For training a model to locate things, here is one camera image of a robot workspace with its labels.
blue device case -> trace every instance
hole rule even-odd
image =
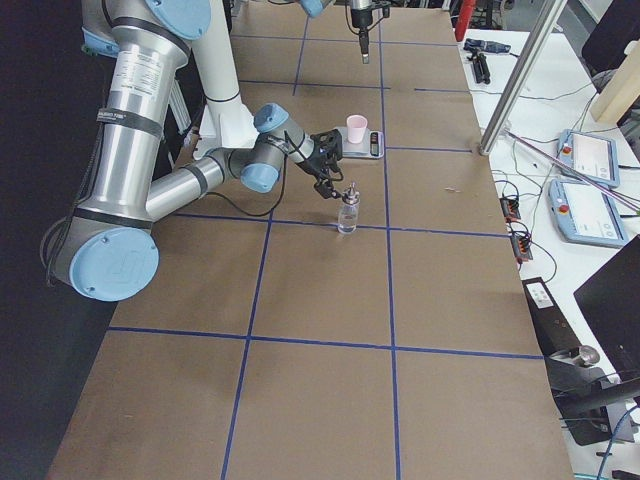
[[[598,140],[604,140],[609,145],[609,168],[611,171],[611,179],[607,180],[600,177],[594,177],[592,175],[587,175],[592,180],[602,184],[607,185],[609,187],[615,188],[620,186],[620,169],[618,168],[618,154],[616,152],[616,143],[614,140],[610,138],[603,138],[597,135],[590,135],[588,133],[576,132],[574,130],[565,130],[560,135],[558,139],[558,160],[560,160],[565,165],[568,165],[571,168],[574,168],[573,162],[573,134],[584,135],[585,137],[597,138]],[[562,149],[565,145],[569,145],[571,147],[571,153],[565,154],[562,152]]]
[[[615,230],[618,238],[613,236],[612,238],[600,238],[600,237],[588,237],[584,235],[580,235],[576,229],[573,216],[571,215],[571,205],[567,199],[567,195],[565,193],[564,184],[574,183],[580,185],[587,185],[581,182],[569,181],[569,180],[557,180],[554,179],[549,184],[549,200],[551,201],[551,211],[553,212],[553,217],[555,219],[556,225],[558,226],[558,230],[560,233],[567,239],[567,241],[572,243],[582,243],[585,245],[599,245],[603,247],[613,247],[613,248],[622,248],[627,244],[629,238],[624,230],[622,225],[622,219],[618,214],[618,210],[616,209],[613,200],[607,197],[604,194],[602,198],[606,203],[607,211],[611,217],[611,228]],[[559,211],[561,205],[569,205],[569,211],[562,213]]]

blue joint cap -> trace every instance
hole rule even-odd
[[[324,11],[324,5],[320,0],[300,0],[300,5],[311,18],[316,18]]]
[[[105,57],[116,58],[118,56],[120,47],[116,42],[106,40],[84,27],[82,27],[82,33],[84,34],[84,48],[89,52],[104,55]]]
[[[252,163],[242,169],[242,184],[258,193],[269,193],[278,181],[278,170],[266,163]]]
[[[71,260],[69,279],[85,297],[117,302],[146,287],[158,269],[159,254],[144,230],[118,227],[91,237]]]
[[[197,40],[211,24],[209,0],[145,0],[171,33],[185,40]]]
[[[260,133],[269,133],[289,119],[289,112],[277,103],[267,103],[253,117],[253,126]]]

cup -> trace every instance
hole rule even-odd
[[[367,119],[362,115],[347,117],[347,140],[349,143],[361,143],[367,131]]]

clear plastic bottle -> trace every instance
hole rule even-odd
[[[358,225],[358,210],[360,208],[360,192],[356,190],[355,182],[351,182],[342,194],[342,205],[338,212],[338,231],[353,233]]]

red cylinder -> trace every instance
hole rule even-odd
[[[476,0],[464,0],[462,7],[460,7],[460,15],[458,15],[458,21],[456,22],[456,42],[461,42],[464,38],[464,34],[469,27],[469,21],[471,15],[476,8]]]

